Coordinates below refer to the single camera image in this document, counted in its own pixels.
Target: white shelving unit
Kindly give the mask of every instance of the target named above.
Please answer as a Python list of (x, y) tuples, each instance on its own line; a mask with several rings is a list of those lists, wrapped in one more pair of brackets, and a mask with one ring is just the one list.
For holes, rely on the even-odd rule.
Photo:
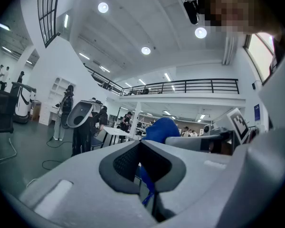
[(57, 118), (58, 109), (56, 104), (60, 103), (64, 97), (67, 87), (72, 85), (75, 89), (76, 85), (61, 77), (56, 77), (52, 88), (49, 91), (47, 102), (41, 105), (39, 123), (49, 125), (51, 121)]

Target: blue sign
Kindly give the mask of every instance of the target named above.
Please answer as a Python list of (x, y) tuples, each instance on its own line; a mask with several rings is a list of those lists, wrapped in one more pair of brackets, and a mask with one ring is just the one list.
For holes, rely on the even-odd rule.
[(255, 121), (260, 121), (260, 120), (261, 120), (260, 105), (257, 104), (255, 106)]

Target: apriltag sign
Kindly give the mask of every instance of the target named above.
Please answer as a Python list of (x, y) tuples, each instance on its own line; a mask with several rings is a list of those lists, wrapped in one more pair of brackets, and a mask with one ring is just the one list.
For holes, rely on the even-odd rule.
[(227, 114), (227, 118), (233, 125), (240, 144), (243, 144), (243, 142), (248, 137), (249, 128), (247, 127), (241, 112), (236, 108), (232, 112)]

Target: white shirt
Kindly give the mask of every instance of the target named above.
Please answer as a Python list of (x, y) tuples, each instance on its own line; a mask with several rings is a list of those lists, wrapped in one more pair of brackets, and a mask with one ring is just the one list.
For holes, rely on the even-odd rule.
[(8, 76), (9, 76), (8, 70), (5, 70), (5, 72), (3, 74), (4, 75), (2, 76), (1, 81), (5, 83), (7, 81), (7, 79), (8, 79)]

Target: floor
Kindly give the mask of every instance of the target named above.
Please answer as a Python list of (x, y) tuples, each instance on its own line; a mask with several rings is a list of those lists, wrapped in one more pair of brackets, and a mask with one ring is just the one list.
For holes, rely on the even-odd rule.
[[(9, 137), (17, 150), (17, 156), (6, 161), (0, 162), (0, 186), (14, 197), (19, 197), (22, 191), (33, 179), (39, 178), (48, 172), (42, 167), (42, 162), (46, 160), (65, 161), (71, 157), (73, 130), (67, 129), (64, 143), (59, 148), (50, 148), (47, 141), (53, 136), (54, 122), (49, 126), (39, 124), (38, 122), (28, 122), (27, 124), (14, 123), (14, 133), (0, 133), (0, 158), (13, 154), (9, 145)], [(100, 132), (97, 139), (103, 140), (105, 133)], [(108, 136), (104, 147), (109, 145), (110, 137)], [(61, 141), (52, 140), (48, 144), (58, 146)], [(46, 162), (44, 167), (52, 169), (59, 163)], [(148, 189), (144, 183), (141, 187), (141, 200), (148, 195)], [(152, 199), (147, 209), (152, 210)]]

